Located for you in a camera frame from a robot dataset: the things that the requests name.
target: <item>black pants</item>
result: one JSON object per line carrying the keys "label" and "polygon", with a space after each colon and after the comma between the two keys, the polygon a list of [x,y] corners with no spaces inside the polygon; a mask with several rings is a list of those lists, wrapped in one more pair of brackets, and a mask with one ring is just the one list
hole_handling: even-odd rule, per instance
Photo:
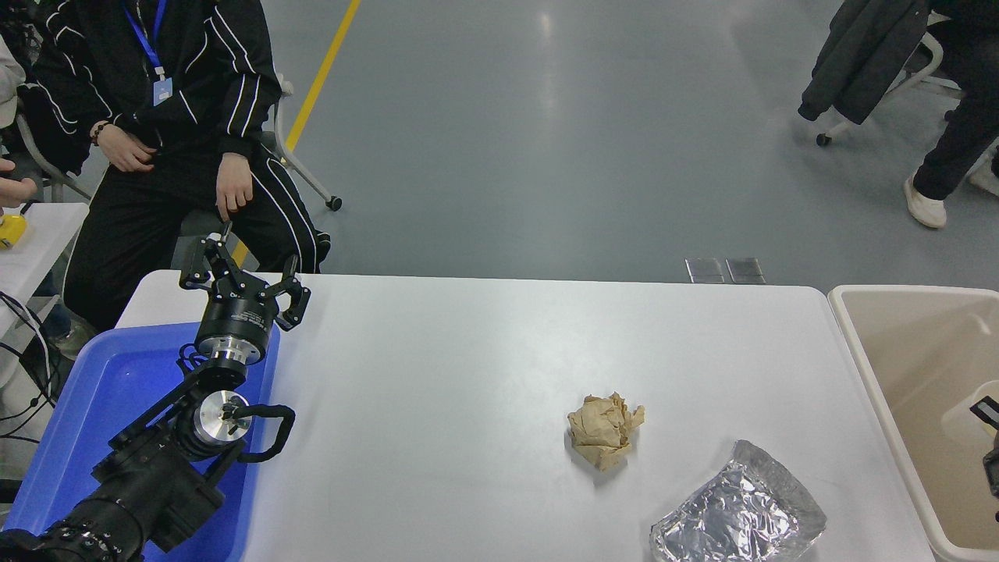
{"label": "black pants", "polygon": [[[956,21],[929,31],[944,49],[941,68],[965,94],[913,182],[919,193],[943,200],[999,137],[999,31]],[[999,172],[999,158],[992,160],[992,171]]]}
{"label": "black pants", "polygon": [[[170,267],[181,222],[192,209],[215,211],[221,155],[156,157],[148,173],[110,166],[90,203],[66,271],[70,310],[98,331],[114,327],[142,278]],[[292,254],[299,270],[318,273],[326,257],[288,172],[263,147],[251,158],[253,200],[231,214],[233,232],[260,262],[282,271]]]}

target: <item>blue tray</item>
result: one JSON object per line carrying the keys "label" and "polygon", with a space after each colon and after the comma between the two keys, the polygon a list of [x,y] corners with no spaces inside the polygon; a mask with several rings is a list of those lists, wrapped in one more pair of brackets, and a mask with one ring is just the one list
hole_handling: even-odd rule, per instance
{"label": "blue tray", "polygon": [[[177,350],[194,341],[198,324],[172,324],[111,330],[94,338],[73,367],[58,407],[45,430],[5,529],[39,534],[97,489],[90,475],[111,452],[108,440],[177,386],[183,376]],[[279,330],[271,333],[264,361],[252,365],[237,389],[251,404],[267,403],[278,357]],[[263,424],[255,421],[248,451],[266,449]],[[211,461],[195,465],[204,472]],[[179,547],[164,554],[152,542],[148,562],[236,562],[243,554],[257,466],[236,463],[219,489],[226,502]]]}

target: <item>gray floor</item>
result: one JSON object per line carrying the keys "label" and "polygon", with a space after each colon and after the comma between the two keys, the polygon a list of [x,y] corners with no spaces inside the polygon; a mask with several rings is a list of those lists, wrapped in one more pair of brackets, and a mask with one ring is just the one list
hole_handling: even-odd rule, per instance
{"label": "gray floor", "polygon": [[[348,0],[266,0],[298,111]],[[935,232],[901,182],[953,101],[913,92],[820,149],[795,112],[836,0],[364,0],[296,153],[344,197],[325,271],[999,288],[999,199]]]}

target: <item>bracelet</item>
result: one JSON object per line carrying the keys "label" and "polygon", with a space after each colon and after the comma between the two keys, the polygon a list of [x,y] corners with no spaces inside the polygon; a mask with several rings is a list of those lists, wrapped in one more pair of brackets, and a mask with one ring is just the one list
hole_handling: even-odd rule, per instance
{"label": "bracelet", "polygon": [[101,136],[101,131],[104,130],[104,127],[107,127],[110,124],[111,124],[110,121],[105,121],[104,123],[98,125],[97,128],[94,129],[93,134],[90,135],[90,143],[93,144],[94,146],[98,146],[97,137]]}

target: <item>jacket on chair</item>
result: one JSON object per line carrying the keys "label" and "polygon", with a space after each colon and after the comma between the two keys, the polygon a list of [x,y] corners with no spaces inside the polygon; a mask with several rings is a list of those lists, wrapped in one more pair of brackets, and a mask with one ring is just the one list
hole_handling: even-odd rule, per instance
{"label": "jacket on chair", "polygon": [[814,121],[830,107],[862,123],[926,33],[929,0],[845,0],[801,94],[798,113]]}
{"label": "jacket on chair", "polygon": [[160,154],[187,149],[250,156],[281,97],[260,0],[167,2],[154,46],[173,95],[158,81],[125,10],[153,43],[155,0],[67,0],[45,19],[34,72],[67,134],[89,140],[108,120]]}

